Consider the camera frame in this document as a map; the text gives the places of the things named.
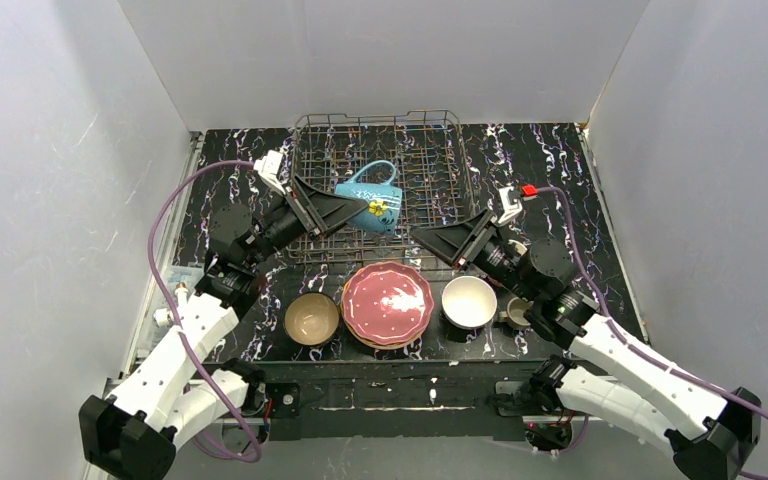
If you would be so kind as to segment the beige ceramic mug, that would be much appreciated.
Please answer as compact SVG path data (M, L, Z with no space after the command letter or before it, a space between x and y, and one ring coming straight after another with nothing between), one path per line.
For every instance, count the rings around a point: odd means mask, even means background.
M527 318L533 303L521 298L512 298L507 305L498 313L498 320L503 325L515 331L525 330L531 327L531 322Z

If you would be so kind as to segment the blue ceramic mug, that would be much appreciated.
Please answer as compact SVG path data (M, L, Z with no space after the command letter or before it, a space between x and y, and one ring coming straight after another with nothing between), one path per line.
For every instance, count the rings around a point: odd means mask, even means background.
M386 166L391 175L379 183L361 182L364 174L375 166ZM368 208L348 224L370 234L393 235L400 218L403 191L394 185L398 168L390 161L376 160L358 170L335 187L337 195L360 198L368 202Z

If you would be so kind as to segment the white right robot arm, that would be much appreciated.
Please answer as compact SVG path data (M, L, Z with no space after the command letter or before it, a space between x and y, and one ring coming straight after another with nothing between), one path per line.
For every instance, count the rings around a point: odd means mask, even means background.
M546 406L599 417L660 448L689 479L735 479L760 436L760 401L745 388L719 393L599 313L573 284L567 248L546 238L518 254L484 210L458 223L420 227L411 236L456 270L474 266L530 303L531 328L614 377L591 374L554 356L529 381L529 394Z

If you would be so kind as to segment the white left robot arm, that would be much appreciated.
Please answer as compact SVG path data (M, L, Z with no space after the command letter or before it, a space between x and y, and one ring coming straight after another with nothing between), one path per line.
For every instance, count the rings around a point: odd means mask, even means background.
M181 445L224 414L239 416L262 374L238 360L209 374L203 361L257 302L258 266L308 232L340 230L366 207L294 177L260 219L245 204L215 211L204 274L183 306L171 306L172 327L107 397L81 406L85 459L117 479L161 479Z

